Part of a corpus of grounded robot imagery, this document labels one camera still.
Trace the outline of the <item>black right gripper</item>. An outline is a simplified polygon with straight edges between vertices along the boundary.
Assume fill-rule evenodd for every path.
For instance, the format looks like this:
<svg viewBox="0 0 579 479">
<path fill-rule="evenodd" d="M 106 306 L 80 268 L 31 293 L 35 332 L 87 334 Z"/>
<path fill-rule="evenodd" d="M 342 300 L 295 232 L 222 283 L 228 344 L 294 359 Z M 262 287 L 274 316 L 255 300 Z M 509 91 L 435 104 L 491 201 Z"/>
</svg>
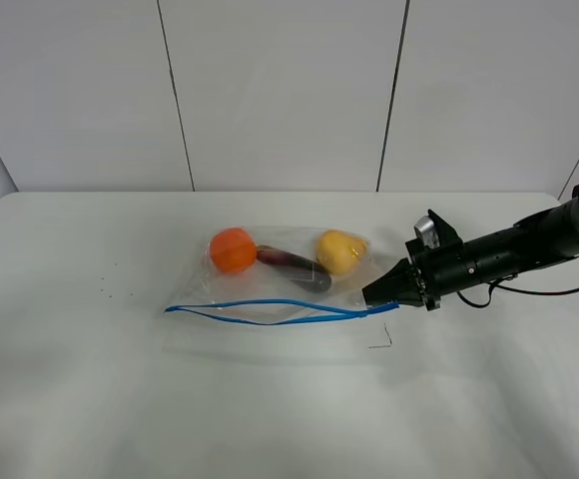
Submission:
<svg viewBox="0 0 579 479">
<path fill-rule="evenodd" d="M 444 288 L 459 283 L 454 276 L 465 275 L 464 260 L 460 257 L 464 241 L 447 221 L 433 210 L 428 210 L 436 226 L 440 247 L 427 248 L 416 238 L 405 243 L 410 262 L 401 259 L 389 272 L 362 289 L 368 307 L 391 303 L 440 308 Z"/>
</svg>

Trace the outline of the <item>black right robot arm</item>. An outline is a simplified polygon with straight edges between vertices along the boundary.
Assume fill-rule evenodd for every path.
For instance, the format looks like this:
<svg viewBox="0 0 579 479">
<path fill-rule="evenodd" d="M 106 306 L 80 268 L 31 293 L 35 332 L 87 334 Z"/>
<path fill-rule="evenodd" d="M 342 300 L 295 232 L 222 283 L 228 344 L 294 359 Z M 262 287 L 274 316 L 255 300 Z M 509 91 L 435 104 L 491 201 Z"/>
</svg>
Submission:
<svg viewBox="0 0 579 479">
<path fill-rule="evenodd" d="M 571 199 L 531 215 L 511 228 L 470 241 L 436 212 L 415 225 L 408 257 L 362 290 L 365 304 L 395 303 L 435 310 L 449 294 L 486 284 L 488 292 L 519 274 L 579 256 L 579 185 Z"/>
</svg>

